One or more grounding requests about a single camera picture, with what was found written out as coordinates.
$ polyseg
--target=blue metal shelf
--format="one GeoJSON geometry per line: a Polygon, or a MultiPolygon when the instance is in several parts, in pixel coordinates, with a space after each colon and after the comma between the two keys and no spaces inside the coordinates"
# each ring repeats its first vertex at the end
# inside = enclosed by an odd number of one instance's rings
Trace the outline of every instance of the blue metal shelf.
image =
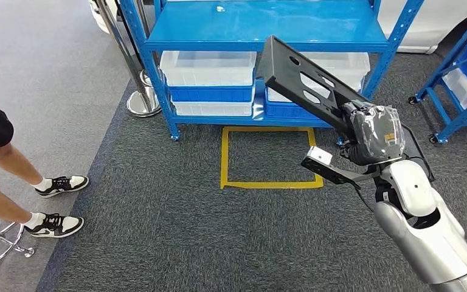
{"type": "Polygon", "coordinates": [[[276,35],[302,52],[382,52],[388,42],[368,1],[167,2],[151,50],[261,51],[276,35]]]}
{"type": "Polygon", "coordinates": [[[416,102],[421,102],[424,100],[426,95],[429,95],[432,99],[432,103],[434,107],[440,113],[443,122],[445,123],[445,127],[439,132],[435,133],[431,137],[431,142],[439,142],[439,143],[446,143],[448,141],[448,137],[456,132],[459,128],[467,126],[467,108],[463,108],[459,99],[454,95],[454,93],[450,90],[448,85],[443,80],[443,76],[454,70],[460,66],[463,66],[467,63],[467,56],[465,55],[465,51],[467,50],[467,31],[463,34],[461,39],[455,44],[452,50],[447,54],[446,58],[443,59],[441,65],[434,71],[432,76],[429,80],[422,86],[422,88],[414,95],[414,99],[416,102]],[[455,119],[451,119],[448,114],[446,113],[445,109],[443,108],[443,104],[441,104],[440,99],[434,92],[434,88],[437,85],[441,85],[442,88],[446,91],[447,95],[452,100],[455,108],[457,109],[457,116],[455,119]]]}
{"type": "Polygon", "coordinates": [[[423,0],[407,0],[395,28],[386,39],[377,21],[378,0],[373,1],[374,6],[368,0],[154,0],[157,20],[148,38],[135,1],[121,0],[120,6],[174,140],[179,137],[178,123],[286,127],[329,125],[319,119],[267,117],[263,107],[252,117],[179,116],[169,102],[164,76],[154,62],[153,52],[261,51],[270,35],[302,52],[380,52],[381,56],[362,89],[362,94],[371,98],[423,3],[423,0]]]}

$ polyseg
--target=shelf caster wheel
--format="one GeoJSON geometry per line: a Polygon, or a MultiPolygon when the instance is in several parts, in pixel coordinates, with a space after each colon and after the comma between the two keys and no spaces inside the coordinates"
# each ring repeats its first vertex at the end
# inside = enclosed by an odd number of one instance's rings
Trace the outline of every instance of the shelf caster wheel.
{"type": "Polygon", "coordinates": [[[35,254],[35,249],[34,248],[27,248],[24,252],[24,257],[29,259],[32,255],[35,254]]]}
{"type": "Polygon", "coordinates": [[[436,137],[435,134],[432,134],[432,135],[429,137],[429,141],[430,141],[432,144],[437,144],[437,143],[440,142],[440,141],[438,140],[438,137],[436,137]]]}
{"type": "Polygon", "coordinates": [[[416,100],[416,97],[415,97],[415,96],[410,96],[410,97],[407,99],[407,102],[409,102],[410,105],[415,105],[415,104],[417,104],[419,101],[416,100]]]}

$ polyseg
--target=black cable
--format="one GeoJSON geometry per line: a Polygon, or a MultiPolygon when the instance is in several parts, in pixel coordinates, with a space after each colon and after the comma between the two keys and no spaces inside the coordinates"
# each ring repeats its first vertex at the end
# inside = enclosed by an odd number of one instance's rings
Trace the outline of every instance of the black cable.
{"type": "Polygon", "coordinates": [[[357,195],[359,195],[359,198],[361,198],[362,202],[363,202],[363,203],[366,205],[366,207],[368,207],[368,209],[370,209],[370,211],[373,213],[373,208],[370,207],[370,205],[368,204],[368,202],[366,202],[366,200],[362,197],[361,191],[360,191],[357,187],[355,187],[355,186],[354,186],[354,188],[355,188],[355,191],[357,192],[357,195]]]}
{"type": "Polygon", "coordinates": [[[402,124],[402,127],[404,127],[404,129],[409,131],[409,134],[411,135],[412,141],[416,145],[416,148],[418,149],[418,152],[419,152],[419,154],[421,156],[421,157],[413,156],[413,157],[410,157],[410,158],[420,158],[421,160],[423,160],[423,162],[425,164],[425,167],[427,168],[427,171],[429,172],[429,174],[428,174],[429,175],[429,181],[432,183],[433,181],[436,180],[436,178],[434,177],[434,174],[432,173],[431,166],[430,166],[429,162],[427,161],[427,159],[425,158],[425,155],[423,154],[423,150],[421,149],[421,147],[420,147],[420,145],[418,143],[418,140],[416,139],[416,136],[414,135],[413,131],[407,125],[405,125],[404,123],[401,123],[401,124],[402,124]]]}

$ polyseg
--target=white and black sneaker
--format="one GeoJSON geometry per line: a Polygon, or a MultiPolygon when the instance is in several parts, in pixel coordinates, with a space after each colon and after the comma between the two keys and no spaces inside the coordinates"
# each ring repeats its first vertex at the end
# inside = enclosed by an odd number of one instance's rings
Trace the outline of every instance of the white and black sneaker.
{"type": "Polygon", "coordinates": [[[31,229],[24,229],[34,237],[63,238],[78,232],[85,222],[80,217],[60,216],[60,214],[44,214],[42,224],[31,229]]]}
{"type": "Polygon", "coordinates": [[[83,189],[89,183],[89,179],[86,176],[79,175],[73,175],[70,178],[61,176],[50,180],[52,184],[46,190],[35,189],[43,198],[50,198],[63,192],[75,192],[83,189]]]}

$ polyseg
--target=yellow tape square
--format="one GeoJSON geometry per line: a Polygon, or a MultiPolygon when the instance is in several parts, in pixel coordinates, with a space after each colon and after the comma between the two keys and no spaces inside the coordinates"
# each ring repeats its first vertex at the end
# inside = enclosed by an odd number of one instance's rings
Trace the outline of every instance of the yellow tape square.
{"type": "Polygon", "coordinates": [[[310,146],[316,146],[312,128],[304,127],[223,127],[221,135],[220,186],[242,189],[316,189],[323,187],[323,178],[314,174],[314,181],[228,181],[228,134],[230,132],[307,132],[310,146]]]}

